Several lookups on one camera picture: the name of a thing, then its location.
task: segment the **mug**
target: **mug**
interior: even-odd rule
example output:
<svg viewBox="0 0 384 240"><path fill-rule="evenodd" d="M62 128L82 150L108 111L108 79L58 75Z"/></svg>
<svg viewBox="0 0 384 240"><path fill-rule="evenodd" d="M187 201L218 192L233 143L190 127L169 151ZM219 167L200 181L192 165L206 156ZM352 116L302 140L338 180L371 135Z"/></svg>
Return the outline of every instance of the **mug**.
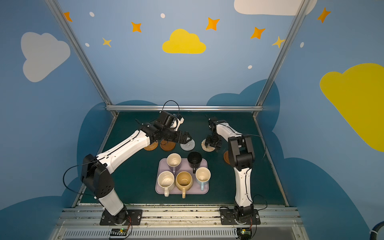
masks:
<svg viewBox="0 0 384 240"><path fill-rule="evenodd" d="M180 172L176 176L176 187L183 192L183 198L185 198L185 192L188 191L192 185L193 179L189 172Z"/></svg>
<svg viewBox="0 0 384 240"><path fill-rule="evenodd" d="M181 156L177 153L171 153L167 157L167 164L170 170L173 172L173 175L176 175L176 171L180 169Z"/></svg>
<svg viewBox="0 0 384 240"><path fill-rule="evenodd" d="M157 184L164 189L164 196L169 196L169 191L175 187L175 176L170 171L160 173L157 178Z"/></svg>
<svg viewBox="0 0 384 240"><path fill-rule="evenodd" d="M201 191L204 191L204 186L208 184L211 178L211 172L206 167L199 167L196 170L197 182L201 185Z"/></svg>
<svg viewBox="0 0 384 240"><path fill-rule="evenodd" d="M203 158L201 157L201 154L199 152L191 152L188 154L188 163L191 168L193 168L193 173L196 173L196 169L200 166L201 160Z"/></svg>

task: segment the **blue wall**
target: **blue wall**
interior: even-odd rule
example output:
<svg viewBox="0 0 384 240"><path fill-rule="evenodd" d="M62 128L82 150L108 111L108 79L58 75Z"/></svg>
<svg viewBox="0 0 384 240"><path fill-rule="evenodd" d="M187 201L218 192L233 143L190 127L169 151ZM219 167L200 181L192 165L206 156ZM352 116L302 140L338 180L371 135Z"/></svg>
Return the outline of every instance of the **blue wall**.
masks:
<svg viewBox="0 0 384 240"><path fill-rule="evenodd" d="M273 44L278 36L284 39L293 19L241 14L234 0L59 3L70 13L70 25L114 104L144 100L162 105L172 96L182 105L206 105L222 93L234 94L230 105L244 102L236 95L268 77L279 51ZM208 18L220 19L216 31L206 30ZM141 23L141 32L133 32L131 22ZM265 28L260 39L251 39L255 27ZM164 52L163 43L179 28L197 34L206 45L205 52ZM103 38L111 40L111 47L103 45Z"/></svg>
<svg viewBox="0 0 384 240"><path fill-rule="evenodd" d="M325 7L331 13L322 23ZM328 72L384 65L383 12L383 1L318 0L258 115L288 201L311 240L368 239L369 229L384 220L384 152L359 137L319 85Z"/></svg>
<svg viewBox="0 0 384 240"><path fill-rule="evenodd" d="M72 48L41 81L24 75L24 33L69 44L43 0L3 2L0 20L0 232L2 239L47 239L74 200L64 191L64 171L81 160L76 154L97 152L111 114ZM66 182L78 187L77 176L68 172Z"/></svg>

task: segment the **black mug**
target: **black mug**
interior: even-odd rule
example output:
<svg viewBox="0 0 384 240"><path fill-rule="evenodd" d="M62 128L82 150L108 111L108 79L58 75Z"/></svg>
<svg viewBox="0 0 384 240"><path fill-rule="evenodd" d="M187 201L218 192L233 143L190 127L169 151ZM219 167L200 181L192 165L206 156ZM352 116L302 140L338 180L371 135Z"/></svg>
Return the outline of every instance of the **black mug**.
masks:
<svg viewBox="0 0 384 240"><path fill-rule="evenodd" d="M193 173L196 173L196 169L200 166L201 160L203 160L203 157L199 152L191 152L188 154L188 163L191 168L193 168Z"/></svg>

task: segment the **cream mug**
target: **cream mug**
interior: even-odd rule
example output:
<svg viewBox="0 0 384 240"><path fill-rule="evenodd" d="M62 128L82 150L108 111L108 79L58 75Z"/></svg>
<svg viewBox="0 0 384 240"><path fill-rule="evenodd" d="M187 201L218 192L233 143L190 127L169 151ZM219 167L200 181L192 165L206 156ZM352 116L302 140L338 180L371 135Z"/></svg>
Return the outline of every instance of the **cream mug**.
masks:
<svg viewBox="0 0 384 240"><path fill-rule="evenodd" d="M183 198L185 198L185 192L188 191L193 185L193 179L189 172L180 172L176 176L176 187L183 192Z"/></svg>
<svg viewBox="0 0 384 240"><path fill-rule="evenodd" d="M167 164L170 170L173 172L173 175L176 175L176 171L180 169L181 156L177 153L171 153L167 157Z"/></svg>
<svg viewBox="0 0 384 240"><path fill-rule="evenodd" d="M196 179L197 182L201 185L201 191L204 191L204 186L208 184L209 179L211 178L211 172L206 167L199 167L196 170Z"/></svg>
<svg viewBox="0 0 384 240"><path fill-rule="evenodd" d="M169 191L175 187L175 176L170 171L160 173L157 184L164 190L164 196L169 196Z"/></svg>

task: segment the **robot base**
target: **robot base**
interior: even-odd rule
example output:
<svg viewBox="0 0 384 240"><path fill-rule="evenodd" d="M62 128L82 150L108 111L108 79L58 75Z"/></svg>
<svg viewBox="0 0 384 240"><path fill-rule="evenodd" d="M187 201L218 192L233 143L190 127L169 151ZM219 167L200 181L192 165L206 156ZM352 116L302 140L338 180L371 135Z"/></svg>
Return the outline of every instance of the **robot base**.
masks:
<svg viewBox="0 0 384 240"><path fill-rule="evenodd" d="M131 218L131 225L140 225L141 222L141 209L129 209L124 206L123 209L116 214L116 216L112 216L107 210L101 215L100 225L101 226L126 226L129 225L128 216Z"/></svg>
<svg viewBox="0 0 384 240"><path fill-rule="evenodd" d="M243 221L239 222L235 219L235 213L233 209L220 209L220 220L221 225L251 225L251 219L252 219L252 225L260 225L260 217L259 212L254 209L253 210L253 216L245 218Z"/></svg>

